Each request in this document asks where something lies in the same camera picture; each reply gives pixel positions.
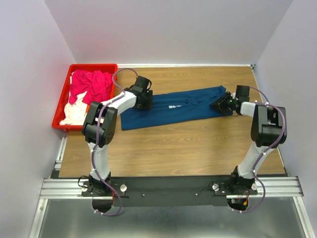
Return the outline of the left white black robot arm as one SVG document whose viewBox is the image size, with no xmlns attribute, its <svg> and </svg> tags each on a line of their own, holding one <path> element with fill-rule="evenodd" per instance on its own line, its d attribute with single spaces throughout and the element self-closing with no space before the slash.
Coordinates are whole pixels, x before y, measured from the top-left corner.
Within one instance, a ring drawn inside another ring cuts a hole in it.
<svg viewBox="0 0 317 238">
<path fill-rule="evenodd" d="M 82 126 L 82 134 L 91 153 L 89 185 L 83 186 L 89 192 L 99 196 L 114 193 L 114 189 L 110 187 L 108 146 L 114 138 L 117 117 L 128 109 L 150 110 L 153 106 L 151 85 L 149 79 L 137 76 L 135 83 L 118 96 L 90 104 Z"/>
</svg>

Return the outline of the aluminium frame rail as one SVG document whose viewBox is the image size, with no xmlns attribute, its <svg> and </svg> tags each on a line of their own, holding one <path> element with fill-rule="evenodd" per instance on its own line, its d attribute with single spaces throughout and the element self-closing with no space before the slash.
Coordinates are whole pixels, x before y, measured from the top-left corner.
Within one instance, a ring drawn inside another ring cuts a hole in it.
<svg viewBox="0 0 317 238">
<path fill-rule="evenodd" d="M 50 200 L 81 198 L 80 188 L 76 186 L 73 178 L 59 178 L 63 156 L 67 144 L 68 132 L 63 133 L 53 170 L 48 179 L 44 179 L 40 190 L 39 200 L 29 233 L 30 238 L 38 238 Z"/>
</svg>

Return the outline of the magenta t shirt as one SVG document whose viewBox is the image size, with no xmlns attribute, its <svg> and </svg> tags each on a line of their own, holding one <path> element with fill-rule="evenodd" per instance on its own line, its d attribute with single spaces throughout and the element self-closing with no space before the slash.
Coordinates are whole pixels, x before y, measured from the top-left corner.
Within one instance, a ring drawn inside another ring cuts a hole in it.
<svg viewBox="0 0 317 238">
<path fill-rule="evenodd" d="M 110 99 L 112 75 L 95 70 L 76 70 L 70 76 L 69 99 L 66 109 L 71 114 L 84 114 L 92 102 Z"/>
</svg>

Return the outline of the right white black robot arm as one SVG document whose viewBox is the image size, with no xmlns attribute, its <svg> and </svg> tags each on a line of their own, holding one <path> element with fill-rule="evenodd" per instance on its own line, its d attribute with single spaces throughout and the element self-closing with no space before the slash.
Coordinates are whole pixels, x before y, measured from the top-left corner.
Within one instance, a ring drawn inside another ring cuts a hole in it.
<svg viewBox="0 0 317 238">
<path fill-rule="evenodd" d="M 286 109 L 265 103 L 250 102 L 250 89 L 254 87 L 238 85 L 236 92 L 226 92 L 211 107 L 227 116 L 236 112 L 239 116 L 252 118 L 251 146 L 244 160 L 236 166 L 225 182 L 214 182 L 215 193 L 239 194 L 252 189 L 257 172 L 265 158 L 287 138 Z"/>
</svg>

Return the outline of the red plastic bin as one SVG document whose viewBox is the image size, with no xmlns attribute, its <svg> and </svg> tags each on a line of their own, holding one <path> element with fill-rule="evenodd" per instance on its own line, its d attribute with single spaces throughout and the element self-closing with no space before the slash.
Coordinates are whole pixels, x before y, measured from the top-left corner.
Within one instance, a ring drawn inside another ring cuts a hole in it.
<svg viewBox="0 0 317 238">
<path fill-rule="evenodd" d="M 55 111 L 55 115 L 52 121 L 52 128 L 59 129 L 62 131 L 81 131 L 81 125 L 60 125 L 59 123 L 65 119 L 64 107 L 69 99 L 69 86 L 70 76 L 76 70 L 95 71 L 100 70 L 101 72 L 108 72 L 114 74 L 118 70 L 118 65 L 115 63 L 82 63 L 82 64 L 71 64 L 69 66 L 64 85 L 60 94 L 59 102 Z"/>
</svg>

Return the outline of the white t shirt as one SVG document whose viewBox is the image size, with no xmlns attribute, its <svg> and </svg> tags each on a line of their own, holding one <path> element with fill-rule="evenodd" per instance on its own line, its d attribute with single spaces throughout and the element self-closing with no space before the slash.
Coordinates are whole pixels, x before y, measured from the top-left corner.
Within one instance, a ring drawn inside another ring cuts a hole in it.
<svg viewBox="0 0 317 238">
<path fill-rule="evenodd" d="M 78 94 L 77 99 L 73 104 L 70 103 L 71 94 L 69 93 L 69 99 L 64 106 L 65 119 L 59 122 L 59 125 L 83 125 L 88 105 L 83 102 L 87 91 Z"/>
</svg>

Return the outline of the blue printed t shirt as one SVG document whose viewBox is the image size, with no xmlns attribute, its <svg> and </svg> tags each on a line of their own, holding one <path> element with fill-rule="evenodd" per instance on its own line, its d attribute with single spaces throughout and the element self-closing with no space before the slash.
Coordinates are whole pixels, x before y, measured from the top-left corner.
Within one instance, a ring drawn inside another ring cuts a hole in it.
<svg viewBox="0 0 317 238">
<path fill-rule="evenodd" d="M 121 117 L 121 129 L 161 126 L 190 120 L 222 117 L 211 107 L 226 93 L 226 88 L 211 88 L 173 92 L 153 96 L 153 108 L 148 111 L 128 109 Z"/>
</svg>

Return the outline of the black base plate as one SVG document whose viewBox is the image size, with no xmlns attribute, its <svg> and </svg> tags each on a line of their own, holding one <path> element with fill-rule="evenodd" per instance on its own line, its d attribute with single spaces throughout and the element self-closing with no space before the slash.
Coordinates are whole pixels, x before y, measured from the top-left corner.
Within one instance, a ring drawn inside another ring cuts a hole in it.
<svg viewBox="0 0 317 238">
<path fill-rule="evenodd" d="M 254 179 L 231 176 L 111 177 L 107 183 L 88 177 L 80 186 L 83 197 L 92 197 L 93 208 L 227 206 L 245 208 L 249 195 L 257 194 Z"/>
</svg>

